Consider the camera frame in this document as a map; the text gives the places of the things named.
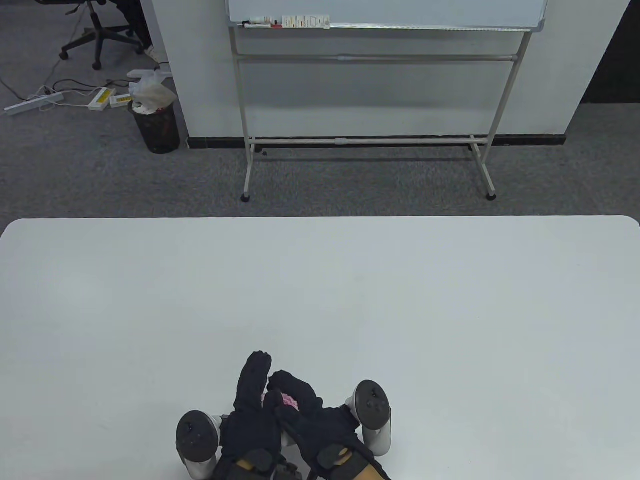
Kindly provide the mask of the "person's right hand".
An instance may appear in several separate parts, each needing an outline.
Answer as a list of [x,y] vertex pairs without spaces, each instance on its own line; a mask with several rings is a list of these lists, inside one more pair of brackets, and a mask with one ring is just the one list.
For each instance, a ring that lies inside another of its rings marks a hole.
[[356,433],[360,423],[348,406],[324,407],[323,399],[310,384],[285,370],[271,375],[267,390],[277,390],[297,402],[297,408],[277,407],[275,416],[298,445],[304,460],[315,470],[333,469],[343,457],[343,450],[357,453],[368,463],[375,462],[374,454]]

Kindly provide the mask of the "person's left hand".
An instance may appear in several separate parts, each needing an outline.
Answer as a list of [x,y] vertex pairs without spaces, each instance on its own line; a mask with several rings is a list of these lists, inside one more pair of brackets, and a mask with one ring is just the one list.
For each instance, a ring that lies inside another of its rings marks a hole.
[[272,357],[252,352],[238,378],[233,411],[221,430],[221,455],[233,462],[244,460],[266,471],[281,456],[281,426],[275,409],[282,406],[278,391],[265,393]]

